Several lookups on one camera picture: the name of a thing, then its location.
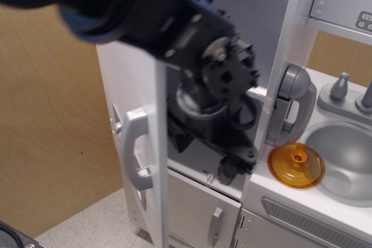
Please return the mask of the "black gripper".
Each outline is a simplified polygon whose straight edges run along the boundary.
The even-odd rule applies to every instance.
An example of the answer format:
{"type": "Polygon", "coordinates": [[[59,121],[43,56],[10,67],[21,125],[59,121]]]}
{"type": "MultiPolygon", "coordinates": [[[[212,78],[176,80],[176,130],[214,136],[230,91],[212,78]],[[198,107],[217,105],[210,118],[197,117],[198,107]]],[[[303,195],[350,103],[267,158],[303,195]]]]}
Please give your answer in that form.
{"type": "Polygon", "coordinates": [[[217,170],[219,181],[229,185],[238,174],[251,174],[258,153],[246,130],[253,128],[257,109],[246,93],[232,102],[196,111],[191,97],[180,88],[167,90],[167,133],[182,153],[198,139],[222,155],[217,170]]]}

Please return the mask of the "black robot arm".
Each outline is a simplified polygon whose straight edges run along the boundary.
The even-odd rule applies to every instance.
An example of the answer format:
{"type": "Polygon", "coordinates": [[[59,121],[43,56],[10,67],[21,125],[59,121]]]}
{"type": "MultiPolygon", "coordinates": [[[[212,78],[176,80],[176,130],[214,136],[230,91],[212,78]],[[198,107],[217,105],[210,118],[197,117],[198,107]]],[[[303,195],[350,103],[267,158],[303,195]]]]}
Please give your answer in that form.
{"type": "Polygon", "coordinates": [[[251,174],[257,150],[246,131],[257,110],[246,95],[257,86],[252,45],[241,38],[213,0],[1,0],[34,9],[57,4],[79,38],[121,41],[177,67],[181,81],[167,96],[168,135],[178,152],[198,139],[222,158],[218,175],[228,185],[251,174]]]}

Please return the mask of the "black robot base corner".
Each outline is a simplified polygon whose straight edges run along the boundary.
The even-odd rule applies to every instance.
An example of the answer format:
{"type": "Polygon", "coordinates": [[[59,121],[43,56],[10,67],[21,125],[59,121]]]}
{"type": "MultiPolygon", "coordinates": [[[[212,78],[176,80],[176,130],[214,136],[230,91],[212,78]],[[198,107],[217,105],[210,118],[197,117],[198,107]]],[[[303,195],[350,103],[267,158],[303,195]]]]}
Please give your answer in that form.
{"type": "Polygon", "coordinates": [[[1,221],[1,247],[37,248],[42,246],[36,240],[29,238],[1,221]]]}

